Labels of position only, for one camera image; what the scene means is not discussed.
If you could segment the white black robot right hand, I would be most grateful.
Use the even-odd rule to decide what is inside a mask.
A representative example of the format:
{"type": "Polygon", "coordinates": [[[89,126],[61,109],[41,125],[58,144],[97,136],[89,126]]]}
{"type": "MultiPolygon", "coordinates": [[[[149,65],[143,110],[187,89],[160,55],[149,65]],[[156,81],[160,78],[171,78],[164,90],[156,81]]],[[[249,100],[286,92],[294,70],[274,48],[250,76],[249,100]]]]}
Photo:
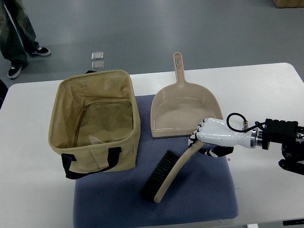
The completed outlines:
{"type": "Polygon", "coordinates": [[[188,146],[203,142],[205,145],[199,149],[199,152],[217,158],[232,153],[236,145],[255,148],[257,135],[256,129],[239,133],[231,130],[224,120],[207,118],[192,132],[188,139],[188,146]]]}

